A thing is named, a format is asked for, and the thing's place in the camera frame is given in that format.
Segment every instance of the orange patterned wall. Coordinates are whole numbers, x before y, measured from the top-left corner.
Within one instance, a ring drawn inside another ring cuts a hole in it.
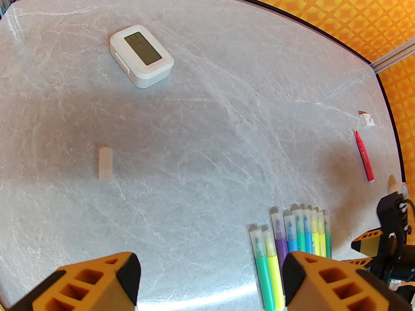
[[[415,37],[415,0],[259,0],[326,31],[370,61]]]
[[[406,183],[415,191],[415,54],[382,71],[382,84],[395,119]]]

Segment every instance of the gray marble table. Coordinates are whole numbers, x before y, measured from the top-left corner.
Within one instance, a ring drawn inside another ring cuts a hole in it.
[[[138,89],[109,37],[146,25],[175,57]],[[135,252],[141,311],[261,310],[249,240],[273,206],[332,215],[333,255],[378,225],[396,142],[372,69],[236,0],[20,0],[0,21],[0,297]],[[373,114],[364,129],[358,111]],[[366,180],[358,129],[376,181]],[[97,149],[114,149],[113,183]]]

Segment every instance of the green marker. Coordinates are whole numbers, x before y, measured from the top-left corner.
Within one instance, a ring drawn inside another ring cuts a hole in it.
[[[332,232],[330,229],[330,216],[324,215],[324,231],[326,233],[326,253],[327,258],[332,257]]]
[[[269,273],[267,253],[265,252],[264,236],[261,229],[250,231],[254,249],[256,269],[258,270],[259,285],[265,311],[275,311],[274,293],[272,292],[271,276]]]
[[[302,219],[302,209],[293,210],[295,227],[297,228],[298,251],[305,252],[304,221]]]

